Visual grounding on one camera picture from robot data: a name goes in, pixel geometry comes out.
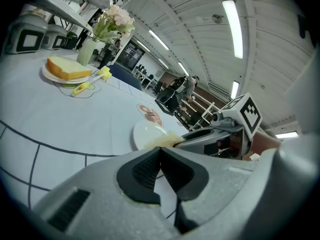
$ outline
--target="bread slice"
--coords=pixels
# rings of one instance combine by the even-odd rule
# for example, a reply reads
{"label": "bread slice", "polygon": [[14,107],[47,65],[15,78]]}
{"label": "bread slice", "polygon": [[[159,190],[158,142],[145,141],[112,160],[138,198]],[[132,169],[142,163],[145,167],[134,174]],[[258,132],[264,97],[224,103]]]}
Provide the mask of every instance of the bread slice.
{"label": "bread slice", "polygon": [[92,70],[70,58],[52,56],[47,58],[47,69],[56,77],[71,80],[90,76]]}

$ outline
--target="ceiling light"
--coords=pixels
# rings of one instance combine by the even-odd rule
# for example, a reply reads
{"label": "ceiling light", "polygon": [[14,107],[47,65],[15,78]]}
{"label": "ceiling light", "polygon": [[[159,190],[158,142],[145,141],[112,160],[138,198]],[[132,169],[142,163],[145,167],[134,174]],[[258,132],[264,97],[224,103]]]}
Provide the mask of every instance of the ceiling light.
{"label": "ceiling light", "polygon": [[241,34],[241,26],[240,26],[240,21],[239,21],[239,16],[237,13],[235,1],[233,0],[223,1],[222,5],[225,10],[225,13],[231,28],[233,47],[234,47],[234,56],[242,59],[244,57],[242,34]]}
{"label": "ceiling light", "polygon": [[164,62],[161,59],[158,58],[158,60],[162,63],[162,65],[164,65],[167,69],[169,69],[168,66],[164,64]]}
{"label": "ceiling light", "polygon": [[140,41],[137,40],[137,42],[138,42],[138,44],[141,45],[145,50],[147,50],[148,52],[150,52],[150,50],[149,50],[147,47],[145,47]]}
{"label": "ceiling light", "polygon": [[235,97],[237,97],[238,88],[239,88],[239,83],[237,81],[233,81],[231,99],[234,99]]}
{"label": "ceiling light", "polygon": [[179,66],[183,69],[183,71],[186,73],[187,76],[190,76],[184,66],[182,66],[181,62],[178,62]]}
{"label": "ceiling light", "polygon": [[296,131],[291,131],[287,133],[280,133],[275,135],[278,139],[285,139],[285,138],[297,138],[299,137]]}
{"label": "ceiling light", "polygon": [[153,35],[155,37],[155,39],[157,39],[159,41],[160,44],[163,45],[163,47],[166,49],[166,50],[169,50],[168,46],[165,45],[164,42],[162,42],[162,40],[152,31],[152,30],[149,30],[149,33],[151,35]]}

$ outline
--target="white tablecloth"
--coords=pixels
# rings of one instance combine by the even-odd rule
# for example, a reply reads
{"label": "white tablecloth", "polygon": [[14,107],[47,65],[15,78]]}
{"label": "white tablecloth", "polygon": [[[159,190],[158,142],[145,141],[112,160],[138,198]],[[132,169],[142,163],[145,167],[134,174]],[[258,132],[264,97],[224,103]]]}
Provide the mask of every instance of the white tablecloth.
{"label": "white tablecloth", "polygon": [[[31,208],[85,166],[137,150],[132,130],[145,120],[139,104],[154,109],[165,130],[188,132],[174,116],[162,112],[154,97],[115,77],[98,80],[94,88],[71,97],[70,86],[41,73],[47,57],[63,51],[75,58],[72,51],[42,50],[9,55],[0,64],[1,175],[11,195]],[[97,69],[88,67],[94,77]],[[156,185],[155,191],[166,184]],[[174,198],[173,191],[165,193]],[[168,206],[164,215],[174,208]]]}

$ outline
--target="white plate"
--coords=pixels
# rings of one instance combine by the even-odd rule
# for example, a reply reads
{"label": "white plate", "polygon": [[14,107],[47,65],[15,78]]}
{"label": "white plate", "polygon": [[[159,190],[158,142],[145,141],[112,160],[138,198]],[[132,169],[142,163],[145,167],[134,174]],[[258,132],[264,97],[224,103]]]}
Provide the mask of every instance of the white plate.
{"label": "white plate", "polygon": [[133,128],[133,141],[138,150],[143,150],[145,148],[145,144],[149,141],[165,135],[166,133],[166,130],[158,124],[142,120],[136,123]]}
{"label": "white plate", "polygon": [[71,80],[64,80],[61,79],[59,77],[56,77],[54,74],[50,73],[50,71],[47,69],[46,67],[47,64],[44,64],[42,66],[42,74],[44,75],[45,78],[57,82],[57,83],[61,83],[61,84],[80,84],[80,83],[84,83],[89,79],[89,76],[84,76],[84,77],[80,77],[80,78],[76,78],[76,79],[71,79]]}

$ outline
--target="glass vase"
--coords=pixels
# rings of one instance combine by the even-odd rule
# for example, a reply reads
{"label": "glass vase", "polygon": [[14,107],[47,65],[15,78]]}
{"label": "glass vase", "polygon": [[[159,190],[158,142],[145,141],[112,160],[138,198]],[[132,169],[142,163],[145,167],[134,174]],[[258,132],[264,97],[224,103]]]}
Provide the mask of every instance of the glass vase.
{"label": "glass vase", "polygon": [[78,57],[76,61],[79,62],[82,66],[87,66],[90,58],[96,48],[96,42],[93,41],[90,37],[88,37],[84,42],[79,51]]}

